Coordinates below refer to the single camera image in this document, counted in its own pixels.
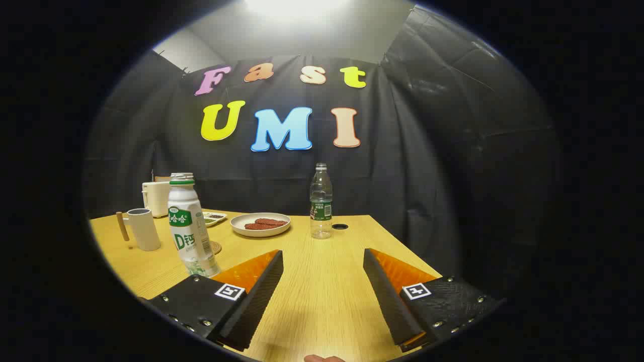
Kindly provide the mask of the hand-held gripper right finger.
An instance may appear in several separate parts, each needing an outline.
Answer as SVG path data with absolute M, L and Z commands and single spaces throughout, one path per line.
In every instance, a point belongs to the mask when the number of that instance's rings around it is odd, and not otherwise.
M 461 277 L 434 277 L 376 249 L 364 250 L 363 268 L 402 352 L 437 346 L 506 302 Z

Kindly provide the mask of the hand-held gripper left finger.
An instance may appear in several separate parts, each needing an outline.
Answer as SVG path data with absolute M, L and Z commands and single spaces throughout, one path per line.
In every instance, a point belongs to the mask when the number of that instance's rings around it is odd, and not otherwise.
M 283 270 L 283 252 L 272 250 L 211 278 L 190 275 L 146 304 L 193 334 L 242 352 L 249 348 Z

